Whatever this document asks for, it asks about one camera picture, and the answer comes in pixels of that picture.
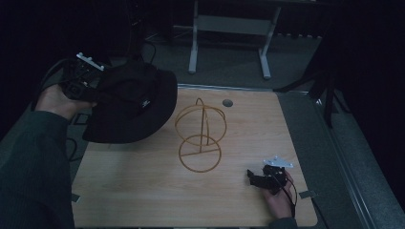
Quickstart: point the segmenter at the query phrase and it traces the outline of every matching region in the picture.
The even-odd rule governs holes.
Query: dark background
[[[323,36],[310,65],[314,70],[333,65],[335,86],[343,92],[404,208],[400,176],[405,172],[405,3],[355,0],[331,8],[291,2],[285,5],[276,31],[293,37]],[[215,9],[206,3],[207,10]],[[141,48],[137,38],[142,38],[146,24],[170,40],[172,25],[191,25],[191,12],[192,4],[181,1],[1,1],[1,138],[57,60],[78,52],[104,62],[110,55],[137,57]]]

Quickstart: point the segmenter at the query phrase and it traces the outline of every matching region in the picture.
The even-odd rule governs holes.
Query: black cable
[[[277,182],[277,184],[279,185],[279,187],[283,190],[283,192],[286,194],[289,202],[291,203],[291,215],[293,218],[295,218],[295,207],[297,205],[297,189],[295,188],[295,185],[291,182],[291,180],[289,180],[287,178],[287,181],[291,182],[292,186],[294,187],[295,190],[295,203],[294,201],[292,201],[292,198],[289,196],[288,192],[286,191],[286,189],[284,188],[284,186],[280,183],[280,181],[276,178],[276,176],[273,174],[273,172],[271,172],[269,170],[269,172],[271,173],[271,176],[274,178],[274,180]]]
[[[83,158],[83,156],[74,158],[76,152],[77,152],[77,142],[73,139],[73,138],[66,138],[66,141],[72,141],[72,143],[74,144],[74,149],[72,150],[71,156],[69,156],[69,162],[73,162],[73,161],[77,161],[77,160],[81,160]]]
[[[151,58],[151,60],[149,61],[149,64],[152,64],[153,60],[155,59],[155,55],[156,55],[156,46],[155,46],[152,42],[150,42],[150,41],[145,40],[144,42],[145,42],[145,44],[148,44],[148,45],[152,46],[153,49],[154,49],[152,58]]]
[[[36,107],[36,103],[38,102],[37,100],[38,100],[38,98],[39,98],[39,95],[45,90],[45,89],[47,89],[48,87],[51,87],[52,85],[49,85],[48,87],[46,87],[46,88],[43,88],[44,87],[44,85],[45,85],[45,83],[48,81],[48,79],[54,74],[54,71],[55,71],[55,69],[56,69],[56,67],[59,67],[60,65],[62,65],[65,61],[67,61],[68,59],[66,58],[66,59],[61,59],[61,60],[59,60],[59,61],[57,61],[54,65],[52,65],[48,70],[47,70],[47,72],[45,73],[45,76],[42,78],[42,80],[41,80],[41,82],[39,83],[39,85],[37,86],[37,89],[36,89],[36,91],[35,91],[35,94],[34,94],[34,98],[35,98],[35,101],[31,104],[31,110],[33,111],[34,109],[35,109],[35,107]]]
[[[319,213],[319,216],[321,216],[321,219],[324,221],[325,227],[326,227],[327,229],[329,229],[329,226],[328,226],[328,224],[327,224],[327,221],[325,220],[324,215],[322,214],[321,209],[319,208],[318,204],[315,202],[315,199],[314,199],[314,198],[311,198],[310,200],[312,200],[313,206],[315,206],[316,210],[317,210],[318,213]]]

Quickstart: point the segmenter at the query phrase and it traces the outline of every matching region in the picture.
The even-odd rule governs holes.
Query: small black device
[[[63,67],[62,82],[59,85],[63,93],[70,99],[88,102],[106,102],[109,95],[101,94],[92,87],[91,83],[103,75],[104,66],[97,65],[92,57],[83,53],[77,55],[77,60],[66,60]]]
[[[287,175],[284,167],[265,165],[263,176],[256,176],[247,170],[250,185],[268,189],[272,195],[276,195],[287,184]]]

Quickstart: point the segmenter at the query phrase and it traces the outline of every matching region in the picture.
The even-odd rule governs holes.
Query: sleeve
[[[296,229],[297,221],[294,218],[276,219],[268,225],[269,229]]]
[[[0,170],[0,228],[75,228],[68,120],[32,112]]]

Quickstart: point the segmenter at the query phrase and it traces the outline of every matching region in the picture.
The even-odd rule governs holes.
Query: black object
[[[247,177],[249,177],[250,185],[268,189],[272,195],[276,195],[287,184],[285,170],[284,167],[265,165],[263,177],[255,176],[250,170],[247,170]]]
[[[148,137],[165,124],[177,103],[176,76],[133,59],[106,69],[96,89],[111,98],[93,107],[83,139],[98,143],[130,143]]]
[[[178,84],[173,73],[132,58],[122,66],[104,68],[80,57],[61,60],[49,70],[32,109],[40,93],[54,84],[70,99],[96,102],[83,139],[98,143],[142,140],[174,112]]]

